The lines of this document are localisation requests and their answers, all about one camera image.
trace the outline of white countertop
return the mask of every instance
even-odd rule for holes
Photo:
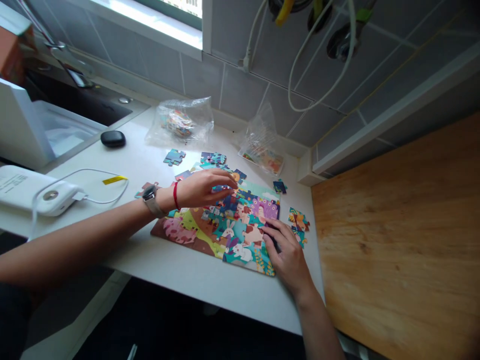
[[[88,201],[75,203],[59,217],[40,217],[35,237],[50,233],[69,224],[91,217],[134,199],[146,182],[159,182],[170,186],[177,175],[200,161],[200,152],[219,152],[227,156],[231,169],[240,169],[247,181],[272,188],[272,179],[258,166],[237,155],[231,144],[233,133],[215,126],[209,146],[198,151],[188,146],[176,147],[186,157],[179,166],[169,167],[163,160],[172,148],[145,145],[145,134],[154,118],[152,107],[119,128],[126,136],[126,146],[109,149],[97,141],[48,175],[60,178],[80,168],[96,168],[118,173],[129,178],[125,194],[116,204],[99,205]],[[310,231],[305,237],[305,258],[313,281],[324,298],[314,209],[309,187],[296,182],[298,159],[286,157],[280,177],[288,187],[287,194],[280,198],[280,220],[288,222],[290,207],[305,214],[310,221]],[[108,200],[123,186],[117,182],[108,186],[100,181],[106,178],[92,172],[81,172],[69,181],[83,187],[96,200]],[[31,215],[28,212],[0,205],[0,229],[24,237],[29,235]],[[220,259],[180,246],[150,235],[155,222],[137,232],[124,246],[113,253],[104,265],[137,278],[161,285],[187,296],[217,305],[252,319],[301,334],[295,305],[278,277],[269,277],[245,268],[222,262]]]

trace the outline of yellow label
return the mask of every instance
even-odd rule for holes
[[[115,177],[111,177],[107,180],[103,180],[102,183],[104,183],[105,185],[108,185],[108,184],[111,184],[111,183],[116,183],[117,181],[120,181],[120,180],[127,180],[127,178],[124,177],[124,176],[115,176]]]

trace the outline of window sill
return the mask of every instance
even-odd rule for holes
[[[134,0],[67,1],[182,54],[202,60],[202,50],[207,45],[202,31]]]

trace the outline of plastic bag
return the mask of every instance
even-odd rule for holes
[[[162,101],[156,107],[155,118],[146,133],[146,143],[161,147],[185,143],[207,144],[214,129],[210,102],[210,97]]]
[[[239,139],[238,155],[278,177],[284,166],[284,152],[275,128],[275,116],[268,101],[249,122],[244,137]]]

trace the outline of white container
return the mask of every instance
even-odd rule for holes
[[[0,109],[0,157],[34,170],[107,128],[1,78]]]

